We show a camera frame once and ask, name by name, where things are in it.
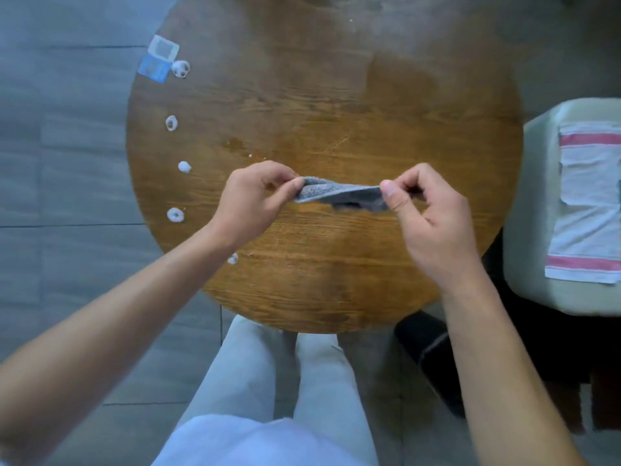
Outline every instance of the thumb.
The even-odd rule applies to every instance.
[[[295,198],[303,186],[304,178],[301,176],[289,180],[268,197],[269,206],[279,210],[282,209],[285,204]]]
[[[406,221],[411,222],[420,217],[420,212],[412,202],[407,191],[397,186],[394,181],[385,179],[379,184],[379,188],[388,207],[397,214],[401,225]]]

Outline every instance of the hand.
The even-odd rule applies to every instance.
[[[236,250],[257,238],[304,186],[291,168],[264,161],[235,170],[209,225]],[[274,189],[268,195],[268,189]]]
[[[379,185],[399,219],[410,256],[442,290],[451,289],[481,267],[468,200],[430,165],[421,163]],[[429,207],[421,214],[406,190],[419,187]]]

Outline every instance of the white shirt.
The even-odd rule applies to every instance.
[[[177,429],[152,466],[363,466],[329,438],[291,419],[262,424],[231,415],[195,417]]]

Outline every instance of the wooden table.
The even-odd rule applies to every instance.
[[[426,161],[469,198],[484,252],[513,198],[522,120],[511,51],[464,3],[181,0],[158,34],[191,71],[165,84],[136,75],[127,119],[134,189],[161,248],[209,221],[236,168],[275,160],[377,184]],[[167,219],[171,207],[183,223]],[[393,324],[438,296],[389,212],[290,204],[237,253],[205,290],[282,329]]]

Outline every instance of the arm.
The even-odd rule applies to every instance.
[[[423,214],[404,191],[414,186]],[[427,164],[381,188],[412,259],[440,287],[481,464],[586,466],[481,265],[467,200]]]
[[[2,459],[43,461],[222,263],[262,234],[303,184],[290,168],[274,162],[236,170],[203,229],[0,365]],[[277,187],[269,197],[268,186]]]

